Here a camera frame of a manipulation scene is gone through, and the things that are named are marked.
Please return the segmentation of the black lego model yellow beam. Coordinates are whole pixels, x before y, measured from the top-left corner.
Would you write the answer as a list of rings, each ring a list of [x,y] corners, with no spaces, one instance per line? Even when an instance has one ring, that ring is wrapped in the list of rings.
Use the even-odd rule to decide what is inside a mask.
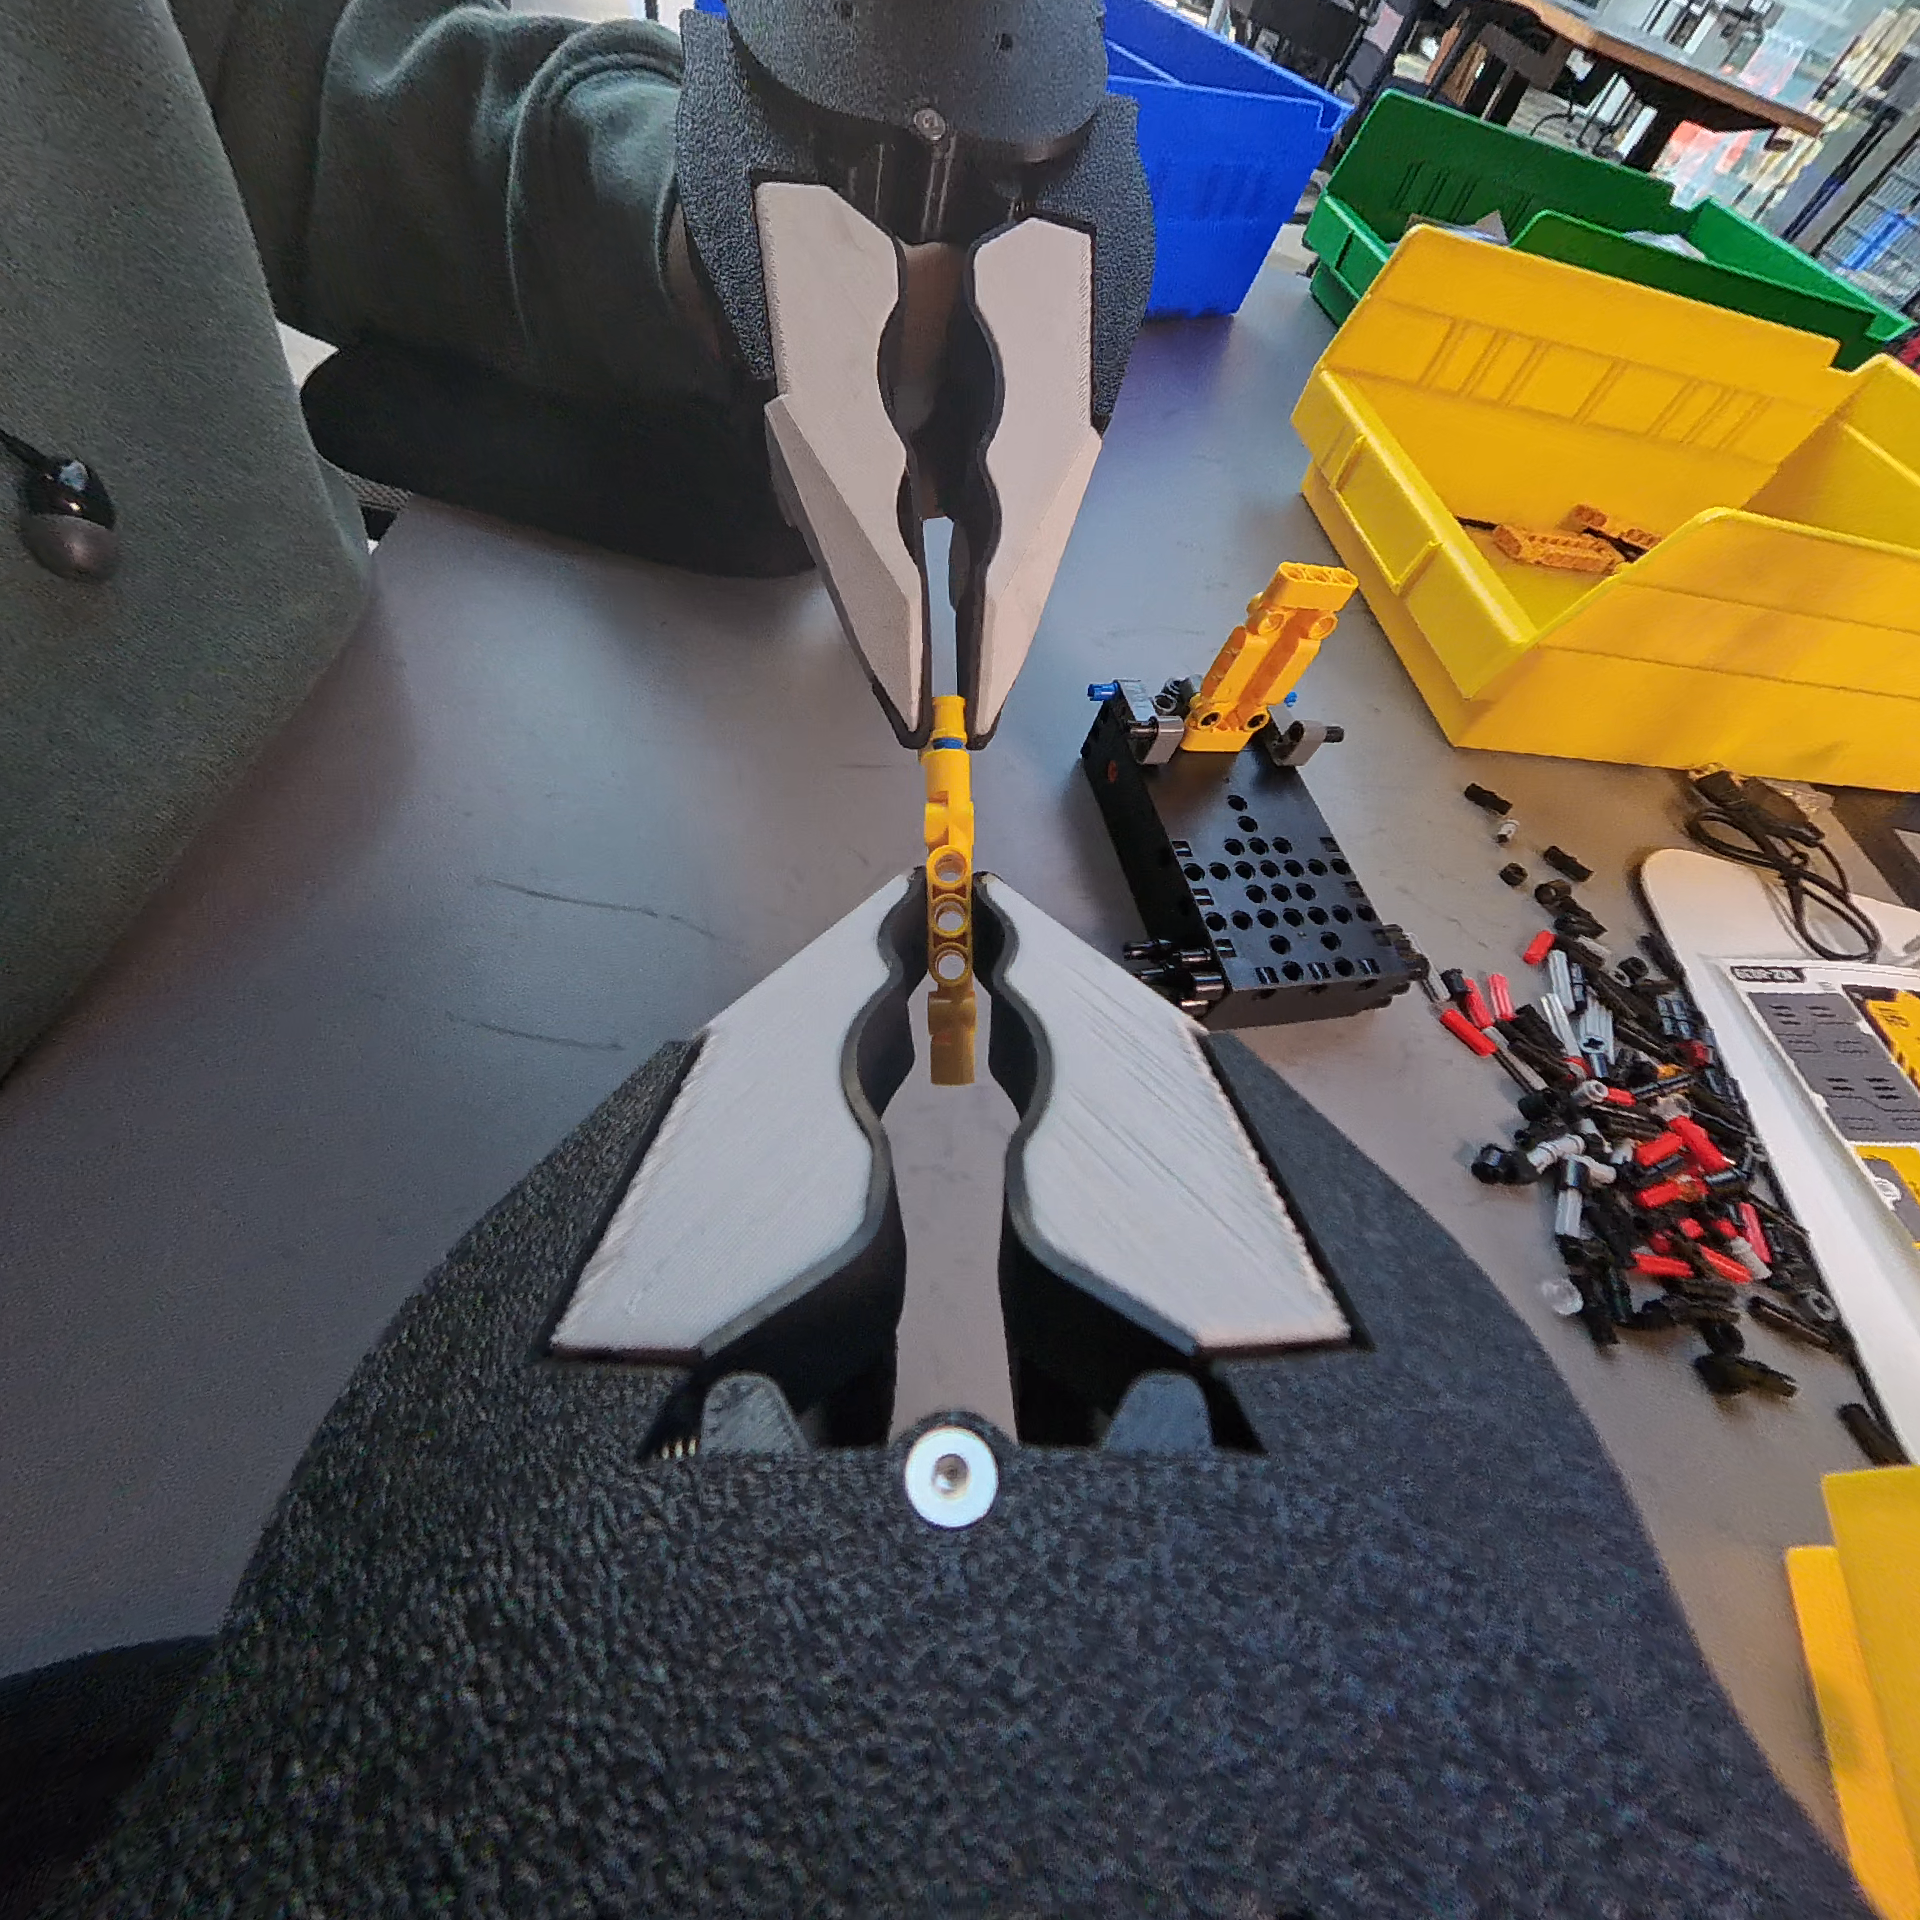
[[[1309,797],[1345,730],[1287,707],[1355,579],[1283,561],[1203,673],[1087,682],[1087,792],[1138,904],[1126,971],[1211,1034],[1383,1008],[1430,979]]]

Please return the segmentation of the blue storage bin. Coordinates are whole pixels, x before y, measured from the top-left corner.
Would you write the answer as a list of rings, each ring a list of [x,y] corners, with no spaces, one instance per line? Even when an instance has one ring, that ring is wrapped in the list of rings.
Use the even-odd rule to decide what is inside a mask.
[[[1155,214],[1145,317],[1230,317],[1347,105],[1152,0],[1103,3]]]

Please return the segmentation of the sticker sheet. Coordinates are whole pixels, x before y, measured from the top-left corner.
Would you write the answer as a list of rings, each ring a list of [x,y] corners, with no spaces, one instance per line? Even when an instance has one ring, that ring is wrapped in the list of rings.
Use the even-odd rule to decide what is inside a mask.
[[[1920,1236],[1920,976],[1863,961],[1718,961],[1773,1050]]]

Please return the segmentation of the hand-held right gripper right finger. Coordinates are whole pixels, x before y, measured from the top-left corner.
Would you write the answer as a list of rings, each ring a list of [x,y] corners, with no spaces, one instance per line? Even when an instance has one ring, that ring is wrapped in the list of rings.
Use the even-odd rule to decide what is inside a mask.
[[[1018,1247],[1181,1360],[1345,1343],[1347,1319],[1222,1093],[1202,1027],[1005,880],[991,1078],[1018,1110]]]

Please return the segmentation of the yellow storage bin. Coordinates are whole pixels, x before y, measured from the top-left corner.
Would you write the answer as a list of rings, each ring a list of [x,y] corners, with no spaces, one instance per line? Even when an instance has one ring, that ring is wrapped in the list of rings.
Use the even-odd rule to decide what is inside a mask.
[[[1920,1913],[1920,1468],[1821,1483],[1830,1545],[1784,1549],[1853,1874],[1879,1914]]]
[[[1453,747],[1920,787],[1920,383],[1773,320],[1401,235],[1293,405],[1303,494]],[[1460,520],[1656,531],[1610,576]]]

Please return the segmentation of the yellow lego panel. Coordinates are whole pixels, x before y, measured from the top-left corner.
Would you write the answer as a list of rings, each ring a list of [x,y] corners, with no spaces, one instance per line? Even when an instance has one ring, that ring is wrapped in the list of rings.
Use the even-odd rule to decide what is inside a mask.
[[[975,853],[928,847],[928,1083],[975,1087],[978,1001],[975,1001]]]

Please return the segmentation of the pile of loose lego pieces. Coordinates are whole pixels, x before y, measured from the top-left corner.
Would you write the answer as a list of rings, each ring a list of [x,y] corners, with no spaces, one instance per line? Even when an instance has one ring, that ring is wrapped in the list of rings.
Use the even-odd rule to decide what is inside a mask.
[[[1686,837],[1776,880],[1802,961],[1885,958],[1821,825],[1768,784],[1721,768],[1693,775]],[[1605,961],[1600,920],[1570,900],[1590,873],[1541,888],[1554,923],[1523,967],[1541,976],[1513,1001],[1500,976],[1426,979],[1436,1022],[1518,1087],[1518,1130],[1484,1143],[1475,1178],[1544,1190],[1567,1279],[1544,1287],[1554,1314],[1581,1319],[1595,1343],[1622,1329],[1693,1329],[1693,1372],[1716,1398],[1794,1398],[1794,1380],[1747,1351],[1747,1325],[1833,1352],[1855,1374],[1840,1408],[1871,1464],[1907,1464],[1893,1412],[1865,1374],[1863,1342],[1840,1314],[1814,1228],[1784,1192],[1784,1151],[1758,1136],[1718,1038],[1680,958],[1641,939],[1641,958]]]

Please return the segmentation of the green storage bin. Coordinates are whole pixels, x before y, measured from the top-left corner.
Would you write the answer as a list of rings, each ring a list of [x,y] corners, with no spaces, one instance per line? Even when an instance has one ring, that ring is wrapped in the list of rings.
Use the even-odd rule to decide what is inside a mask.
[[[1405,223],[1476,227],[1485,214],[1523,254],[1821,334],[1840,372],[1917,334],[1912,317],[1716,200],[1676,206],[1661,180],[1409,93],[1368,114],[1309,214],[1314,304],[1337,327]]]

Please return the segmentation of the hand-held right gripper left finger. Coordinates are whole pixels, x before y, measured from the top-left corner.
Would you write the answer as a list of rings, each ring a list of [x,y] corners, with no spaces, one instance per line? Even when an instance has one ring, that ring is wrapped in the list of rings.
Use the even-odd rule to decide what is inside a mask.
[[[568,1360],[871,1368],[900,1314],[882,1110],[913,1063],[908,873],[699,1027],[577,1294]]]

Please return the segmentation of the heap of yellow lego parts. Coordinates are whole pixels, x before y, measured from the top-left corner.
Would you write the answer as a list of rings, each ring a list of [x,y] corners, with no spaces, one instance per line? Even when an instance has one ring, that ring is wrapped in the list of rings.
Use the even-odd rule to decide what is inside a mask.
[[[1460,520],[1460,528],[1485,531],[1495,552],[1503,552],[1507,561],[1570,576],[1610,576],[1661,544],[1656,531],[1641,531],[1590,504],[1576,504],[1560,528],[1523,528],[1493,520]]]

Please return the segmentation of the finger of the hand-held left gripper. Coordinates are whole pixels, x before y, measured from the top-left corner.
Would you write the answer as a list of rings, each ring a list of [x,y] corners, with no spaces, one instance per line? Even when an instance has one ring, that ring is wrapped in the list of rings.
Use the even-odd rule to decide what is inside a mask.
[[[900,531],[908,442],[881,345],[900,298],[899,243],[825,183],[760,183],[778,397],[764,405],[783,499],[899,736],[928,732],[928,592]]]
[[[962,317],[986,349],[958,492],[958,693],[991,736],[1043,618],[1092,459],[1092,243],[1020,218],[978,243]]]

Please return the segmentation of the person's left forearm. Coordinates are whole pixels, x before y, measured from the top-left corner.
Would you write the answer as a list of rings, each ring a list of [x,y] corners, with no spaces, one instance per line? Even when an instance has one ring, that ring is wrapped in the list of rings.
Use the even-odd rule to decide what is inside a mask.
[[[668,28],[423,0],[168,11],[286,327],[581,404],[729,393],[668,276]]]

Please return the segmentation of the wooden office desk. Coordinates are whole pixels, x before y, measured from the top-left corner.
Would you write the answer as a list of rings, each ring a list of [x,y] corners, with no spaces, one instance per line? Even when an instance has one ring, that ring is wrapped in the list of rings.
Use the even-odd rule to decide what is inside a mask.
[[[1652,114],[1628,167],[1652,171],[1670,136],[1699,127],[1711,136],[1827,136],[1827,119],[1806,108],[1762,97],[1718,70],[1697,69],[1664,41],[1648,41],[1628,28],[1604,28],[1590,11],[1549,0],[1469,0],[1453,3],[1441,58],[1430,69],[1430,93],[1441,97],[1460,62],[1485,58],[1476,70],[1484,97],[1495,105],[1503,85],[1549,89],[1567,69],[1567,55],[1585,55],[1605,69]]]

